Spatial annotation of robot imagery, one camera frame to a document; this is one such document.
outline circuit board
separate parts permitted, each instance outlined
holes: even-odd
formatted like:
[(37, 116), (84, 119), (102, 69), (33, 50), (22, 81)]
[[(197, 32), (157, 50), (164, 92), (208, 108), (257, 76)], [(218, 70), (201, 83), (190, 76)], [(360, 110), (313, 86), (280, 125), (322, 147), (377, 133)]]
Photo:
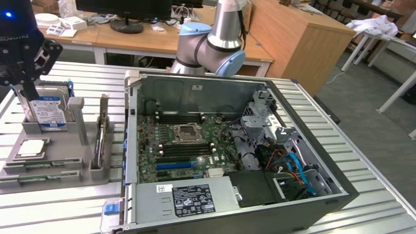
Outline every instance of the circuit board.
[(198, 143), (213, 143), (216, 151), (209, 155), (189, 156), (192, 163), (192, 168), (189, 169), (157, 170), (156, 159), (161, 158), (158, 151), (162, 150), (158, 145), (178, 145), (174, 129), (177, 129), (177, 126), (189, 126), (190, 124), (160, 124), (154, 117), (138, 117), (137, 161), (140, 183), (169, 181), (180, 178), (202, 178), (209, 168), (222, 168), (224, 172), (236, 171), (234, 163), (229, 159), (229, 155), (237, 155), (234, 143), (222, 140), (220, 137), (221, 130), (228, 122), (224, 121), (217, 124), (214, 122), (216, 118), (216, 115), (205, 115), (202, 124), (192, 124), (200, 129), (202, 139)]

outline cpu socket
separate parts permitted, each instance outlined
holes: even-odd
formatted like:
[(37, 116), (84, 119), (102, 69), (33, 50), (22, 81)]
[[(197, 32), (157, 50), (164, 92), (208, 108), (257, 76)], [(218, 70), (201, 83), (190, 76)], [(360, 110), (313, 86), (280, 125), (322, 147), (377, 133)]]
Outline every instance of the cpu socket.
[(182, 124), (173, 126), (174, 141), (178, 143), (201, 142), (201, 127), (197, 124)]

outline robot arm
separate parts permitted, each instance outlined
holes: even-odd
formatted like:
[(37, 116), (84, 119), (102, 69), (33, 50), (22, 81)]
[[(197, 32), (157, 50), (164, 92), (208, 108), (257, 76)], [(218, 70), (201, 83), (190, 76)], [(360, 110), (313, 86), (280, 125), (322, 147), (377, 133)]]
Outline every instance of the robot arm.
[(218, 76), (233, 76), (242, 66), (245, 54), (241, 48), (241, 9), (246, 0), (218, 0), (214, 24), (185, 23), (180, 30), (176, 61), (170, 73), (202, 75), (205, 68)]
[(0, 85), (22, 89), (32, 101), (33, 82), (49, 73), (62, 47), (38, 31), (29, 0), (1, 0), (0, 9)]

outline computer monitor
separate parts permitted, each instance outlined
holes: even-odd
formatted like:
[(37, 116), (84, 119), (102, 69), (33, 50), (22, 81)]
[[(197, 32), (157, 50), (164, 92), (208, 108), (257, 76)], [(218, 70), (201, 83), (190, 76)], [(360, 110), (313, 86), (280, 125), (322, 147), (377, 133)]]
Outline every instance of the computer monitor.
[(172, 0), (173, 6), (181, 6), (188, 8), (202, 8), (202, 0)]
[(76, 0), (77, 10), (116, 14), (124, 20), (110, 22), (110, 28), (121, 33), (140, 33), (142, 26), (129, 18), (170, 19), (172, 0)]

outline hard drive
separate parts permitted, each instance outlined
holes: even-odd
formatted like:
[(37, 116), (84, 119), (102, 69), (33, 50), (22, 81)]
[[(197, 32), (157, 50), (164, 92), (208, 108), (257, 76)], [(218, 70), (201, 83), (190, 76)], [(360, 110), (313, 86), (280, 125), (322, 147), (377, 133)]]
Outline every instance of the hard drive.
[(72, 82), (41, 81), (36, 85), (37, 100), (28, 102), (21, 91), (17, 92), (28, 122), (37, 122), (42, 131), (66, 131), (66, 122), (73, 122), (68, 109), (72, 95)]

